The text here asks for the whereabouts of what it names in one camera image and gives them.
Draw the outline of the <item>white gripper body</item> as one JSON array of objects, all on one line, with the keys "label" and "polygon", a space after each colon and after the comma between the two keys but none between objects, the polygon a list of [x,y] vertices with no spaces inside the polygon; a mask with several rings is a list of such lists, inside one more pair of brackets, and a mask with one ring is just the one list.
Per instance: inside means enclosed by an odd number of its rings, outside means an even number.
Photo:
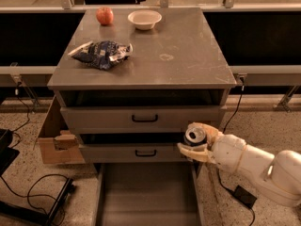
[{"label": "white gripper body", "polygon": [[219,169],[235,172],[239,166],[246,142],[234,135],[219,136],[213,146],[211,159]]}]

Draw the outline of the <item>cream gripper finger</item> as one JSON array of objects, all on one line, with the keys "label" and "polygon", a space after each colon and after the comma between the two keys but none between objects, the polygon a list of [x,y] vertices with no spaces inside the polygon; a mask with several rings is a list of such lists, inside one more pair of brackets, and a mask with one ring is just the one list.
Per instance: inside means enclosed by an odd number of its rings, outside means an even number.
[{"label": "cream gripper finger", "polygon": [[188,125],[188,128],[189,127],[201,127],[205,130],[208,147],[211,147],[219,137],[223,136],[221,131],[205,123],[193,122]]},{"label": "cream gripper finger", "polygon": [[215,164],[214,154],[209,150],[208,144],[189,146],[182,143],[177,144],[178,149],[184,156],[202,163]]}]

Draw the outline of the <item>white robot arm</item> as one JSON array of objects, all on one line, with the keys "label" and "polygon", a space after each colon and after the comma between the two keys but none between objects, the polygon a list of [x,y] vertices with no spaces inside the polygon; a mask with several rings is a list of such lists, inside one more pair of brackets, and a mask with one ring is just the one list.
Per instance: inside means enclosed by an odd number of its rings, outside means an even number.
[{"label": "white robot arm", "polygon": [[188,125],[181,154],[218,169],[244,176],[263,196],[283,206],[301,203],[301,154],[284,150],[268,153],[242,138],[224,134],[211,125]]}]

